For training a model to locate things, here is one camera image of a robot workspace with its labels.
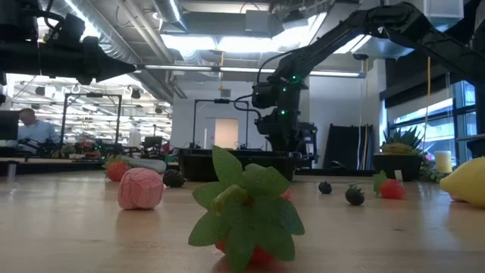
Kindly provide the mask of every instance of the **potted plant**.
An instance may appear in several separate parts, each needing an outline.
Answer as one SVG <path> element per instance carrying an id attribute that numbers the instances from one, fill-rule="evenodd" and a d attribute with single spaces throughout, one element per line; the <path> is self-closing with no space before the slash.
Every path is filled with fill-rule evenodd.
<path id="1" fill-rule="evenodd" d="M 62 152 L 62 155 L 64 156 L 64 158 L 69 158 L 69 155 L 76 153 L 76 150 L 75 150 L 74 146 L 65 145 L 64 147 L 62 147 L 61 152 Z"/>
<path id="2" fill-rule="evenodd" d="M 418 149 L 421 138 L 416 134 L 417 128 L 404 133 L 400 129 L 393 135 L 384 133 L 385 142 L 380 147 L 382 152 L 374 154 L 376 172 L 384 171 L 388 178 L 396 178 L 395 171 L 401 171 L 404 181 L 418 178 L 423 160 Z"/>

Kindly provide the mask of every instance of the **pink yarn ball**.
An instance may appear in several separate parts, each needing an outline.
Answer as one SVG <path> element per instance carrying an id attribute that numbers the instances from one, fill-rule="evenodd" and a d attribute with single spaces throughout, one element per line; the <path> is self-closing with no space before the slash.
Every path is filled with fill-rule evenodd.
<path id="1" fill-rule="evenodd" d="M 161 201 L 160 175 L 147 168 L 132 168 L 121 178 L 118 204 L 122 209 L 153 209 Z"/>

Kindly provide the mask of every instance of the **green strawberry leaves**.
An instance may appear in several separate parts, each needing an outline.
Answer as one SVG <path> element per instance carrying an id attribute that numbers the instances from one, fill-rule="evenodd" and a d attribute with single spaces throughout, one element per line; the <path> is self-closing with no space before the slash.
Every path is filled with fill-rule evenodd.
<path id="1" fill-rule="evenodd" d="M 236 157 L 219 147 L 212 149 L 219 182 L 195 189 L 196 202 L 208 211 L 189 236 L 189 245 L 208 246 L 225 241 L 230 267 L 241 272 L 256 246 L 276 259 L 292 261 L 292 234 L 305 233 L 293 204 L 280 197 L 289 181 L 275 168 L 257 164 L 243 167 Z"/>
<path id="2" fill-rule="evenodd" d="M 249 264 L 256 244 L 252 239 L 251 231 L 245 226 L 237 226 L 227 235 L 227 260 L 235 272 L 242 272 Z"/>
<path id="3" fill-rule="evenodd" d="M 194 196 L 194 199 L 199 205 L 209 209 L 212 200 L 221 194 L 225 189 L 226 187 L 222 183 L 211 182 L 195 189 L 192 192 L 192 196 Z"/>
<path id="4" fill-rule="evenodd" d="M 257 171 L 250 178 L 245 181 L 243 187 L 254 196 L 279 196 L 289 187 L 289 181 L 273 167 Z"/>
<path id="5" fill-rule="evenodd" d="M 298 216 L 298 212 L 296 211 L 293 204 L 283 198 L 279 198 L 277 202 L 280 207 L 279 216 L 281 226 L 291 234 L 305 234 L 305 227 L 303 226 L 302 220 Z"/>
<path id="6" fill-rule="evenodd" d="M 264 251 L 281 261 L 295 259 L 295 244 L 291 234 L 278 224 L 254 223 L 255 242 Z"/>
<path id="7" fill-rule="evenodd" d="M 228 151 L 214 146 L 212 149 L 212 163 L 219 182 L 224 186 L 241 185 L 243 183 L 243 166 Z"/>
<path id="8" fill-rule="evenodd" d="M 222 217 L 207 212 L 198 221 L 189 236 L 191 246 L 210 246 L 223 240 L 230 226 Z"/>
<path id="9" fill-rule="evenodd" d="M 372 176 L 372 183 L 374 184 L 374 192 L 376 193 L 376 196 L 378 196 L 380 193 L 380 185 L 382 185 L 382 183 L 386 181 L 387 181 L 387 176 L 384 171 L 380 171 L 379 174 L 374 174 Z"/>

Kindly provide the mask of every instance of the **metal frame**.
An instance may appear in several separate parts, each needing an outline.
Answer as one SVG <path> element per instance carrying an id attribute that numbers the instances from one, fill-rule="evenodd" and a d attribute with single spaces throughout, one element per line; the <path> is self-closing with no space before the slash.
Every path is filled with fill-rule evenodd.
<path id="1" fill-rule="evenodd" d="M 197 120 L 197 103 L 199 102 L 213 102 L 216 104 L 223 104 L 223 103 L 217 103 L 217 99 L 196 99 L 194 101 L 194 124 L 192 127 L 192 143 L 196 142 L 196 120 Z M 234 103 L 233 100 L 225 100 L 225 102 Z M 249 110 L 249 102 L 247 101 L 238 101 L 238 103 L 245 103 L 246 104 L 246 109 Z M 246 147 L 248 146 L 248 127 L 249 127 L 249 111 L 246 111 Z"/>
<path id="2" fill-rule="evenodd" d="M 64 110 L 62 112 L 62 125 L 61 125 L 61 140 L 59 144 L 62 146 L 64 144 L 64 128 L 66 127 L 66 114 L 67 114 L 67 107 L 68 105 L 68 98 L 70 96 L 86 96 L 89 97 L 89 93 L 85 94 L 74 94 L 74 93 L 66 93 L 64 94 Z M 122 95 L 106 95 L 106 94 L 96 94 L 99 95 L 100 97 L 103 96 L 108 96 L 108 97 L 116 97 L 118 98 L 118 116 L 116 119 L 116 137 L 114 138 L 114 144 L 118 144 L 118 135 L 120 133 L 120 116 L 121 116 L 121 102 L 122 102 Z"/>

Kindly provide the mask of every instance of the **wooden table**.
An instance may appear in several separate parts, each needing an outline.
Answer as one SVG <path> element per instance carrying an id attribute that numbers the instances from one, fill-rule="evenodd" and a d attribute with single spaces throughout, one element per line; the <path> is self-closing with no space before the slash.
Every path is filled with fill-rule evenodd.
<path id="1" fill-rule="evenodd" d="M 483 272 L 485 211 L 451 202 L 436 184 L 406 184 L 406 201 L 376 198 L 347 204 L 350 180 L 297 177 L 293 202 L 306 235 L 294 237 L 296 260 L 260 272 Z M 122 211 L 117 183 L 102 171 L 0 180 L 0 272 L 226 272 L 213 246 L 187 238 L 204 209 L 192 199 L 200 184 L 168 188 L 154 211 Z"/>

